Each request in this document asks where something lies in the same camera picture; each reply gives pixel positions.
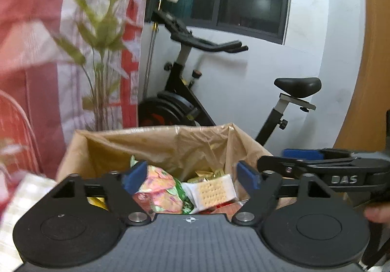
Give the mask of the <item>person right hand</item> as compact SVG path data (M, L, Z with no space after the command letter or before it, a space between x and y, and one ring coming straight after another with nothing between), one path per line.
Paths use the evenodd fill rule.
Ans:
M367 207L364 210L365 217L373 223L389 223L390 207L389 205L376 205Z

